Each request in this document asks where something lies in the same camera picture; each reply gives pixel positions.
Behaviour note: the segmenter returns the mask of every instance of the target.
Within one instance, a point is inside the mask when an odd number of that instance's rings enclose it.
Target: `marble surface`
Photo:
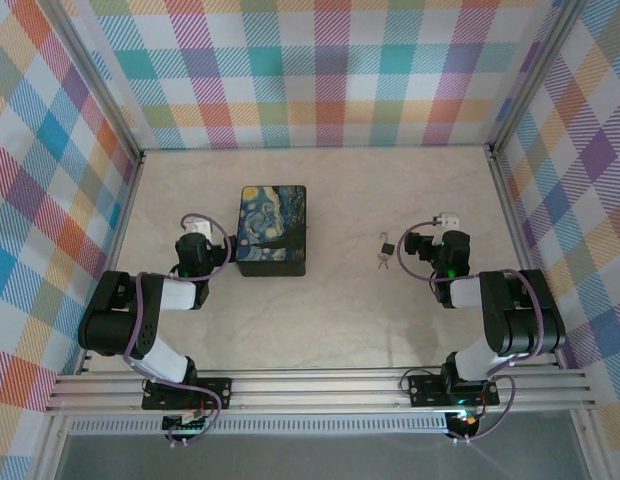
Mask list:
[[[479,310],[444,310],[396,256],[377,268],[381,231],[396,243],[441,211],[471,235],[472,272],[517,265],[482,149],[445,147],[151,152],[118,268],[168,272],[183,214],[234,232],[242,188],[273,184],[308,188],[307,274],[244,278],[231,266],[201,310],[162,313],[161,336],[199,368],[433,365],[472,344]],[[90,368],[125,367],[95,356]]]

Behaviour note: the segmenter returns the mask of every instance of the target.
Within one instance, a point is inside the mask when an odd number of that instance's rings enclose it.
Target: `plaid wall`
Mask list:
[[[620,0],[591,0],[506,149],[534,262],[559,299],[620,461]]]
[[[132,163],[35,0],[0,0],[0,478],[23,478]]]
[[[515,81],[510,87],[510,91],[508,92],[508,96],[506,97],[505,101],[501,105],[501,108],[499,109],[499,114],[497,115],[497,119],[494,122],[494,125],[492,126],[492,129],[490,130],[490,134],[488,135],[487,141],[485,143],[494,143],[494,141],[496,140],[496,137],[499,134],[501,127],[503,126],[503,122],[505,121],[505,119],[508,117],[508,114],[510,113],[510,109],[513,105],[513,102],[515,101],[515,99],[521,92],[521,89],[525,85],[526,80],[528,79],[528,76],[530,74],[530,70],[535,65],[535,62],[537,61],[537,59],[539,58],[542,47],[545,44],[548,37],[550,36],[550,34],[552,33],[552,27],[557,21],[559,14],[561,13],[561,9],[565,5],[566,1],[567,0],[553,0],[552,6],[550,7],[550,10],[546,14],[543,24],[541,25],[541,28],[539,28],[539,31],[537,32],[534,38],[534,41],[532,42],[532,45],[530,47],[530,50],[528,50],[528,54],[526,55],[526,58],[521,64],[519,71],[517,72]]]
[[[73,2],[66,9],[131,119]],[[536,9],[551,3],[90,1],[143,111],[131,123],[149,126],[140,143],[178,149],[482,144]]]

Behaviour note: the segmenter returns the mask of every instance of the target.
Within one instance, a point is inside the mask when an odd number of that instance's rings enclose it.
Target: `starry night box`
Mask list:
[[[306,274],[306,187],[244,187],[237,229],[244,277]]]

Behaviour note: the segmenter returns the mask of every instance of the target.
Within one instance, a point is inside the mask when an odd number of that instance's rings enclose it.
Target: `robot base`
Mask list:
[[[456,434],[453,435],[452,433],[446,433],[446,437],[457,439],[467,435],[469,438],[472,438],[479,432],[481,420],[477,420],[474,423],[468,423],[467,421],[457,417],[454,413],[446,413],[446,423],[448,425],[448,431]]]
[[[411,375],[408,377],[411,407],[481,407],[485,396],[486,406],[499,405],[499,393],[494,382],[487,382],[476,389],[447,392],[445,380],[436,375]]]
[[[195,378],[192,379],[191,384],[194,387],[207,388],[219,395],[223,410],[230,406],[232,379]],[[149,380],[144,382],[143,401],[141,402],[143,410],[198,410],[202,406],[205,410],[216,408],[214,400],[200,392],[168,387]]]

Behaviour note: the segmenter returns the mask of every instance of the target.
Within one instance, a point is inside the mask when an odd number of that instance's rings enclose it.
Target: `metal frame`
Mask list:
[[[507,179],[501,167],[501,161],[495,149],[489,145],[485,147],[486,159],[492,174],[503,216],[506,220],[510,237],[515,247],[517,260],[522,268],[534,268],[530,250],[525,241],[525,236],[521,229],[521,223],[517,220],[514,208],[514,199],[507,189]],[[562,352],[557,352],[557,362],[561,368],[567,369],[567,362]],[[575,426],[577,438],[581,446],[581,451],[586,460],[588,470],[592,478],[597,480],[612,480],[620,478],[620,473],[616,472],[614,461],[606,454],[605,434],[601,425],[601,420],[596,411],[587,409],[574,409],[570,412],[572,422]]]
[[[59,5],[60,0],[48,0],[56,2]],[[123,71],[123,67],[119,63],[105,32],[101,27],[101,23],[95,13],[90,0],[75,0],[75,7],[79,12],[79,17],[85,24],[89,35],[94,42],[96,49],[99,51],[101,58],[108,67],[114,82],[123,96],[123,100],[130,111],[130,115],[134,118],[137,127],[137,134],[141,137],[141,142],[148,148],[159,148],[157,139],[148,124],[148,120],[141,109],[141,105],[132,91],[130,82]]]
[[[73,417],[70,435],[165,435],[160,415]],[[380,413],[325,415],[230,415],[224,416],[208,431],[223,435],[352,435],[370,433],[446,433],[445,413]],[[195,429],[180,434],[198,433]]]
[[[90,52],[86,50],[65,10],[56,0],[37,0],[37,3],[68,51],[72,63],[75,64],[78,72],[81,74],[88,90],[95,97],[105,117],[112,125],[126,153],[130,158],[134,158],[135,161],[140,161],[143,152],[135,140],[121,109],[112,98],[103,77],[99,74],[99,70],[94,64]]]
[[[133,158],[139,160],[112,253],[108,259],[108,268],[113,268],[118,260],[143,169],[142,151],[58,0],[38,1],[55,30],[62,36],[88,88],[97,97],[124,147]],[[504,217],[519,263],[524,268],[531,265],[529,253],[516,221],[513,202],[505,186],[498,158],[493,157],[492,152],[502,151],[511,138],[585,3],[584,0],[567,1],[550,38],[531,70],[526,85],[504,122],[495,145],[488,151],[490,171]],[[140,409],[143,395],[141,379],[134,373],[88,372],[85,362],[89,362],[89,359],[88,353],[83,352],[75,369],[77,375],[58,378],[44,428],[39,434],[37,441],[39,451],[33,459],[29,478],[54,478],[65,440],[68,434],[76,429],[105,434],[115,425],[107,423],[108,420],[139,418],[156,420],[165,413]],[[601,480],[612,478],[600,447],[601,429],[596,417],[592,415],[592,409],[595,408],[594,394],[583,371],[565,370],[564,367],[565,362],[561,356],[557,358],[544,356],[507,369],[507,373],[515,376],[518,388],[513,410],[539,412],[571,410],[581,447],[593,477]],[[411,408],[408,396],[398,388],[399,379],[407,368],[212,371],[200,372],[200,375],[223,375],[234,379],[230,409],[224,411],[222,416],[230,421],[232,419],[249,421],[273,414],[285,415],[287,418],[307,414],[330,415],[333,418],[335,415],[352,418],[358,414],[365,414],[370,418],[379,416],[382,418],[390,416],[395,419],[419,416],[430,418],[443,412],[457,411],[450,408]],[[499,383],[499,390],[502,394],[502,403],[499,407],[491,408],[491,411],[500,411],[505,405],[503,397],[507,398],[510,393],[509,382]],[[86,427],[86,419],[96,421],[95,425],[99,428]],[[152,423],[152,427],[147,430],[156,432],[156,425],[156,422]]]
[[[552,26],[550,36],[543,44],[534,65],[530,69],[526,82],[521,91],[517,93],[513,105],[504,119],[501,130],[492,144],[492,148],[497,154],[503,151],[510,138],[512,138],[530,102],[532,102],[539,86],[545,80],[546,74],[552,68],[554,60],[557,58],[561,47],[587,3],[588,0],[566,0],[557,21]]]
[[[433,372],[438,367],[430,367]],[[379,414],[460,412],[459,407],[410,407],[399,380],[405,368],[325,370],[201,371],[200,377],[233,379],[230,408],[222,416],[254,414]],[[562,370],[558,364],[521,365],[506,372],[517,382],[514,411],[556,411],[594,408],[594,397],[580,370]],[[510,382],[497,383],[501,405],[510,395]],[[185,414],[141,410],[142,379],[133,372],[88,373],[60,377],[48,404],[48,413],[74,415]]]
[[[518,80],[521,67],[530,53],[537,33],[542,28],[550,9],[553,8],[552,1],[537,3],[529,21],[529,25],[526,26],[526,31],[521,37],[519,45],[512,57],[510,69],[504,74],[499,88],[495,91],[490,113],[483,122],[479,135],[477,136],[477,145],[481,145],[481,143],[485,142],[495,129],[495,123],[497,122],[501,108],[510,96],[510,92]]]

